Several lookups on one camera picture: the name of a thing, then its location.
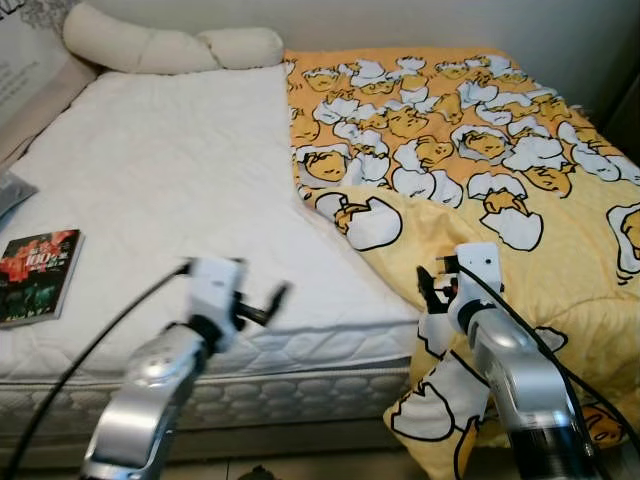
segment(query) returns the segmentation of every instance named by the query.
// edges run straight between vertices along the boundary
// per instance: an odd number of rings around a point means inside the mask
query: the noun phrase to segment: white wall
[[[596,120],[637,67],[638,0],[91,0],[123,20],[192,33],[276,29],[288,48],[493,46]]]

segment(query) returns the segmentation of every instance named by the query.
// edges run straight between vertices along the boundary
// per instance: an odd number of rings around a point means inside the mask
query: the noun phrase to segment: bed
[[[245,332],[198,384],[180,428],[204,455],[193,439],[220,429],[283,439],[313,425],[309,438],[325,429],[335,446],[395,400],[386,423],[433,478],[462,475],[480,425],[484,444],[504,445],[466,340],[431,331],[448,324],[431,316],[416,338],[416,266],[435,273],[436,256],[473,241],[499,245],[506,297],[561,359],[597,387],[615,372],[609,393],[633,412],[640,169],[503,52],[288,52],[245,72],[108,73],[12,170],[41,192],[1,240],[72,227],[88,240],[63,317],[0,337],[4,445],[98,327],[184,256],[247,258],[251,303],[295,286],[273,325]],[[42,450],[86,443],[125,359],[181,318],[185,293],[174,282],[86,362]],[[621,442],[583,400],[600,443]]]
[[[61,318],[0,334],[3,457],[80,349],[187,256],[245,258],[243,290],[258,306],[280,281],[293,285],[268,329],[249,327],[209,362],[181,421],[190,456],[204,455],[194,438],[221,428],[231,433],[213,451],[229,455],[243,453],[242,442],[229,447],[240,427],[272,425],[261,431],[270,432],[275,453],[277,438],[292,438],[283,424],[381,425],[408,385],[418,311],[297,201],[285,85],[282,65],[172,77],[106,73],[12,167],[40,192],[20,206],[0,243],[67,227],[80,228],[86,241]],[[58,398],[36,458],[40,451],[47,464],[78,464],[129,354],[184,318],[185,299],[186,281],[175,280],[107,338]],[[382,429],[367,428],[369,438],[390,443]],[[252,432],[245,440],[260,436]]]

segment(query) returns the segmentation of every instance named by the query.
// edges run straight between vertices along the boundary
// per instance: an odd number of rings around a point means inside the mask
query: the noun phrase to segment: pillow
[[[54,12],[40,6],[0,10],[0,172],[96,77],[64,48]]]
[[[128,73],[178,74],[276,65],[283,44],[268,28],[210,30],[193,37],[122,22],[80,3],[69,13],[64,42],[73,53]]]
[[[76,55],[121,72],[174,74],[220,68],[207,46],[191,35],[121,22],[86,3],[69,12],[63,38]]]
[[[282,62],[284,44],[269,28],[223,28],[199,33],[224,68],[270,67]]]

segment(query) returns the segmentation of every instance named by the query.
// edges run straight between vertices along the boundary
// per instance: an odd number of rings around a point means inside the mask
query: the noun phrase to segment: floor
[[[640,464],[633,465],[623,457],[632,452],[607,453],[605,461],[611,478],[640,478]],[[248,476],[256,466],[266,473]],[[77,480],[74,472],[29,473],[22,480]],[[508,450],[480,451],[471,457],[465,480],[511,480],[520,478]],[[427,480],[427,476],[404,450],[381,450],[358,453],[318,454],[309,456],[272,457],[266,459],[230,459],[206,463],[169,466],[162,480]]]

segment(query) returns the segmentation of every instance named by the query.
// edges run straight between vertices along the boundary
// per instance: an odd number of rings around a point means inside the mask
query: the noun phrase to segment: black cable
[[[571,385],[571,382],[569,381],[569,378],[574,382],[576,382],[583,390],[585,390],[587,393],[593,396],[596,400],[602,403],[607,408],[607,410],[609,410],[609,412],[616,418],[618,423],[620,423],[624,427],[625,431],[627,432],[627,435],[629,436],[629,441],[631,442],[635,450],[638,452],[638,455],[640,456],[640,438],[636,434],[635,430],[633,429],[629,421],[624,417],[624,415],[622,415],[622,413],[620,413],[620,411],[611,402],[609,402],[609,400],[607,400],[602,394],[600,394],[595,388],[593,388],[583,379],[578,377],[578,375],[573,373],[570,369],[565,367],[556,358],[553,351],[549,348],[549,346],[546,343],[544,343],[544,341],[540,338],[537,332],[533,328],[531,328],[531,326],[511,307],[511,305],[509,305],[502,298],[502,296],[499,293],[493,290],[480,277],[478,277],[478,275],[476,275],[474,272],[466,268],[464,265],[458,265],[458,267],[461,272],[471,277],[471,279],[473,279],[489,295],[491,295],[491,297],[493,297],[493,299],[496,302],[498,302],[500,306],[507,311],[507,313],[516,321],[516,323],[518,323],[518,325],[524,328],[527,331],[527,333],[531,335],[531,337],[534,339],[534,341],[538,345],[538,348],[540,349],[541,353],[545,357],[547,357],[548,360],[552,362],[555,365],[555,367],[560,371],[560,374],[562,375],[562,378],[565,381],[565,385],[567,386],[567,394],[569,395],[569,399],[571,401],[573,409],[575,410],[576,420],[579,424],[578,426],[581,429],[584,429],[583,433],[585,435],[585,441],[588,442],[589,446],[593,448],[593,450],[595,451],[595,447],[591,442],[589,430],[586,426],[586,422],[582,414],[582,408],[580,407],[580,402],[578,401],[578,397],[573,389],[573,386]]]
[[[29,425],[27,425],[27,428],[22,433],[22,436],[20,437],[20,442],[18,442],[18,445],[14,450],[13,455],[11,456],[11,461],[9,462],[9,465],[5,470],[5,476],[4,476],[5,480],[13,480],[16,477],[18,473],[18,469],[20,468],[20,462],[22,461],[22,458],[24,457],[24,454],[26,453],[27,448],[29,448],[31,439],[33,438],[33,435],[36,433],[36,430],[40,426],[40,423],[42,423],[42,420],[47,414],[49,407],[53,403],[53,400],[55,399],[56,395],[60,392],[60,390],[62,390],[62,388],[65,386],[67,381],[73,376],[76,370],[80,367],[82,362],[86,360],[86,358],[91,354],[91,352],[93,352],[93,350],[95,350],[95,348],[100,344],[100,342],[102,342],[104,337],[106,337],[109,334],[109,332],[111,332],[111,330],[113,330],[127,315],[129,315],[129,313],[131,313],[133,309],[135,309],[138,305],[140,305],[143,301],[145,301],[151,294],[153,294],[160,287],[168,283],[169,280],[171,280],[173,277],[175,277],[176,275],[188,273],[188,270],[189,270],[188,263],[180,266],[179,268],[173,270],[171,273],[165,275],[163,278],[158,280],[154,285],[149,287],[145,292],[139,295],[124,310],[122,310],[117,317],[115,317],[106,327],[102,329],[102,331],[91,341],[91,343],[87,347],[85,347],[82,353],[80,353],[80,355],[76,357],[76,359],[69,366],[69,368],[67,368],[67,370],[62,375],[60,375],[56,384],[53,386],[51,390],[49,390],[49,393],[44,398],[42,403],[38,405],[38,409],[34,413],[33,417],[31,417]]]

